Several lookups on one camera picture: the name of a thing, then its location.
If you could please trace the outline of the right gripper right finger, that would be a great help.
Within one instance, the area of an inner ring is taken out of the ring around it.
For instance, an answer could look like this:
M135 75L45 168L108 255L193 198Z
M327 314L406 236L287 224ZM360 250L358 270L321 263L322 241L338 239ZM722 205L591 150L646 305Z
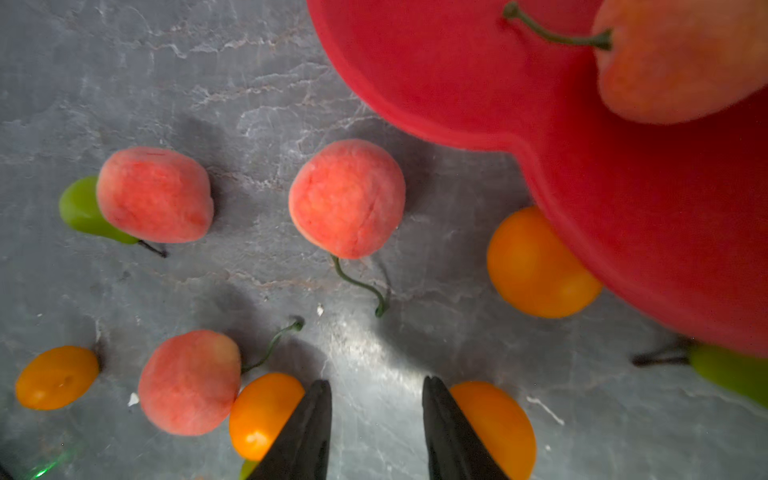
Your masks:
M432 480L507 480L442 379L427 376L423 422Z

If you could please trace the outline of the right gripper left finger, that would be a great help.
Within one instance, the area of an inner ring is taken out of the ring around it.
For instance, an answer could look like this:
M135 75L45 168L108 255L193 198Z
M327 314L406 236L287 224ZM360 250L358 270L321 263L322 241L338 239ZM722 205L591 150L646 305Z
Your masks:
M332 427L332 390L314 381L276 441L247 480L325 480Z

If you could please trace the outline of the fake peach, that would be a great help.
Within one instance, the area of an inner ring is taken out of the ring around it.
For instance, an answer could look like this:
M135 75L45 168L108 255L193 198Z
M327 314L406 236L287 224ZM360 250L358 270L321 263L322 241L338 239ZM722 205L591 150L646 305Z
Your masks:
M216 429L230 414L241 376L265 364L280 339L303 329L294 320L279 330L259 361L242 364L236 342L212 330L174 336L158 346L138 384L140 406L158 429L177 436L200 436Z
M145 241L197 241L213 223L208 172L172 150L132 147L114 153L101 167L96 197L107 222Z
M378 299L375 316L389 308L375 287L348 276L341 261L358 260L382 248L402 221L406 182L395 159L365 140L329 144L298 172L288 207L297 230L330 255L337 275Z
M516 1L502 16L549 42L593 48L603 103L630 121L699 119L767 84L764 1L605 1L588 36L547 29Z

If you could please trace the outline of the red flower-shaped fruit bowl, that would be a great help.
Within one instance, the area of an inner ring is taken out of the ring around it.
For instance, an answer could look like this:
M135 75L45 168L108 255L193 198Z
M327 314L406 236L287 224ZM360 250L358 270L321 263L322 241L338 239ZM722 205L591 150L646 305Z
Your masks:
M767 353L767 95L689 123L610 112L593 53L506 22L499 1L312 1L346 84L426 141L505 151L560 238L669 328Z

